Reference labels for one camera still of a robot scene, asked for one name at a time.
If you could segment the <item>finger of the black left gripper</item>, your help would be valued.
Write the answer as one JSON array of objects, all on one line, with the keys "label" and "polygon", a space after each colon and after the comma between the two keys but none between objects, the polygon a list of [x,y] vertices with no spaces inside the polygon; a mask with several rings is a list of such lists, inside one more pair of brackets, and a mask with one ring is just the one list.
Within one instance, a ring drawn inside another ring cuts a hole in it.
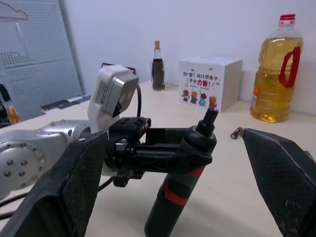
[{"label": "finger of the black left gripper", "polygon": [[182,174],[212,163],[213,144],[204,147],[180,144],[136,145],[132,148],[134,171]]},{"label": "finger of the black left gripper", "polygon": [[146,131],[146,145],[169,144],[180,145],[190,128],[149,128]]}]

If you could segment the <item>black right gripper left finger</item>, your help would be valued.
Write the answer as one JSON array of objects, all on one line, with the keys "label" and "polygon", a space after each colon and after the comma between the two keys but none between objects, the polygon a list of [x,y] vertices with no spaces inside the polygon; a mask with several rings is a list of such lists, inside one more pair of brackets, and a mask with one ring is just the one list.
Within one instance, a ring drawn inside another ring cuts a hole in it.
[{"label": "black right gripper left finger", "polygon": [[0,237],[84,237],[107,144],[107,132],[72,142],[35,183]]}]

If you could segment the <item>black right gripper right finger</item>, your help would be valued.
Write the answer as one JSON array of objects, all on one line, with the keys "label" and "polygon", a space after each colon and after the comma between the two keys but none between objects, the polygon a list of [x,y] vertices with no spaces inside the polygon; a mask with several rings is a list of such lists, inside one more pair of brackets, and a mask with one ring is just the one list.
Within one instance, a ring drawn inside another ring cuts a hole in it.
[{"label": "black right gripper right finger", "polygon": [[316,162],[294,141],[242,131],[259,192],[283,237],[316,237]]}]

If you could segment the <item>corked cola glass bottle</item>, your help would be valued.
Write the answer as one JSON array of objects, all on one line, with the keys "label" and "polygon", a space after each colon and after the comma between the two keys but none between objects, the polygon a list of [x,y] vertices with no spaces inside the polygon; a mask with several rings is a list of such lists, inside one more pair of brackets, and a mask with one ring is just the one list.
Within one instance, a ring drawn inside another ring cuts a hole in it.
[{"label": "corked cola glass bottle", "polygon": [[162,91],[165,89],[164,83],[164,63],[161,55],[160,41],[154,42],[154,57],[151,64],[152,87],[153,90]]}]

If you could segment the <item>small gold black battery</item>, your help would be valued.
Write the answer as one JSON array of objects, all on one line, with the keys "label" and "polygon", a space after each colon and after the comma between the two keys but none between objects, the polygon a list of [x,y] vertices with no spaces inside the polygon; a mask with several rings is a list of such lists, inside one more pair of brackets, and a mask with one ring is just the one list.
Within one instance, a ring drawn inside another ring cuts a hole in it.
[{"label": "small gold black battery", "polygon": [[243,128],[241,126],[239,126],[237,129],[235,129],[232,134],[230,135],[230,137],[232,139],[237,139],[241,136]]}]

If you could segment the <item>white box with cartoon print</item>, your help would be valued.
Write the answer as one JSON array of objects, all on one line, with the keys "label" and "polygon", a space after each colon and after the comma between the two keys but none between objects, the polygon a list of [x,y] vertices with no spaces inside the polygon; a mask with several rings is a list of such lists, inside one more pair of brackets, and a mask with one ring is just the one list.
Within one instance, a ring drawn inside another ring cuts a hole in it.
[{"label": "white box with cartoon print", "polygon": [[238,101],[242,60],[195,56],[179,61],[179,101],[220,112]]}]

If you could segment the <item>black pegboard base strip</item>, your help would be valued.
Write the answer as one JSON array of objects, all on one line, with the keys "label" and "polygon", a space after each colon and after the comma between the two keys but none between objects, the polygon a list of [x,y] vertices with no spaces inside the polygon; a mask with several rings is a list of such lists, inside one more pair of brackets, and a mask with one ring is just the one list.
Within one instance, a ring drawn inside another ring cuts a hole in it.
[{"label": "black pegboard base strip", "polygon": [[85,101],[89,101],[91,98],[91,95],[79,95],[77,97],[71,98],[71,99],[64,99],[64,100],[59,100],[44,106],[41,106],[41,109],[43,111],[49,111],[52,109],[65,109],[68,107],[71,107],[73,105],[78,105],[80,103],[83,103]]}]

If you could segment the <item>orange black hanging tool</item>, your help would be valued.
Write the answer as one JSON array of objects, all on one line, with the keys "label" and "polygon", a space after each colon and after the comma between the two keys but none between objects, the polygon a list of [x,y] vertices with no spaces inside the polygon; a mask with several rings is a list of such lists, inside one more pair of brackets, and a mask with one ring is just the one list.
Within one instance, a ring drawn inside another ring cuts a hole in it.
[{"label": "orange black hanging tool", "polygon": [[9,93],[0,80],[0,128],[17,124],[20,121]]}]

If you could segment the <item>cooking oil bottle red cap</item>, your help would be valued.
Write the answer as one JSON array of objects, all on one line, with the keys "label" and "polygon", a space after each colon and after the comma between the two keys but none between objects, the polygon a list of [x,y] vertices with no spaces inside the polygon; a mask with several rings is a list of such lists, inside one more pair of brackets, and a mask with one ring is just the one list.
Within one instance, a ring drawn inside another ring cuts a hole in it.
[{"label": "cooking oil bottle red cap", "polygon": [[288,119],[303,50],[295,18],[295,14],[281,15],[277,29],[261,46],[250,106],[250,114],[257,120],[275,123]]}]

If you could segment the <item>grey perforated pegboard panel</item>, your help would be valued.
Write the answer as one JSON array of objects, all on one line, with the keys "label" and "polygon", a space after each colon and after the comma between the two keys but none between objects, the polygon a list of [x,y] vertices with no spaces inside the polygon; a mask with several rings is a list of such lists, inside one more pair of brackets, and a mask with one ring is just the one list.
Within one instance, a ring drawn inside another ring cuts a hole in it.
[{"label": "grey perforated pegboard panel", "polygon": [[82,93],[58,0],[0,0],[0,82],[22,121]]}]

